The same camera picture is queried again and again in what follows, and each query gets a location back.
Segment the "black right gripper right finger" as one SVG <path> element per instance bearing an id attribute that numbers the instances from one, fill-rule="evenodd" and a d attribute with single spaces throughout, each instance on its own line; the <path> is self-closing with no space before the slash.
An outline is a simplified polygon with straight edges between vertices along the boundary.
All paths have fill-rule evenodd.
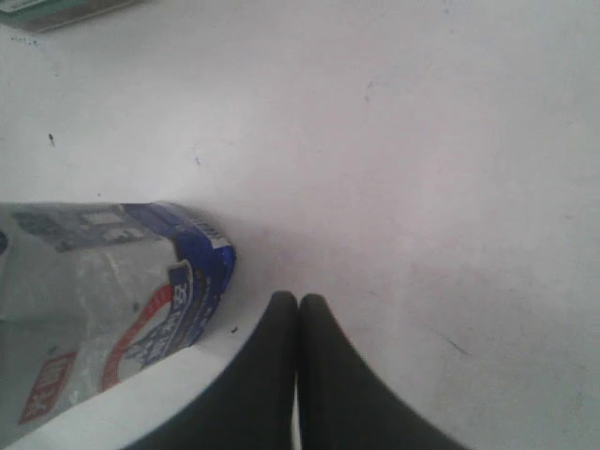
<path id="1" fill-rule="evenodd" d="M 304 449 L 462 449 L 369 368 L 324 297 L 299 306 L 299 424 Z"/>

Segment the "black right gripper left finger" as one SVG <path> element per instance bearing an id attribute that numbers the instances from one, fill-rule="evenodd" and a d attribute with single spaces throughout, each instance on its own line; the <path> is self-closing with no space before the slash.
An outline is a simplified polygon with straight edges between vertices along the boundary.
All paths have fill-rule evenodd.
<path id="1" fill-rule="evenodd" d="M 298 304 L 275 292 L 231 363 L 132 449 L 291 449 Z"/>

